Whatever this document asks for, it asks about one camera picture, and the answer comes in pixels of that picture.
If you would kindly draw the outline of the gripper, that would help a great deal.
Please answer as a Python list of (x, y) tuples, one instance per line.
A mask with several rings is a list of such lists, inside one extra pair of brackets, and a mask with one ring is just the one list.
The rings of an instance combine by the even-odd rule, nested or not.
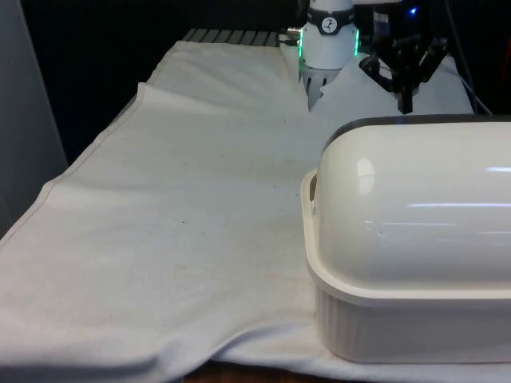
[(411, 113), (414, 93), (420, 84), (430, 80), (448, 53), (447, 39), (434, 38), (421, 59), (403, 72), (401, 59), (386, 39), (416, 35), (431, 37), (430, 1), (378, 1), (372, 10), (374, 39), (371, 53), (359, 62), (358, 67), (380, 87), (395, 95), (401, 113)]

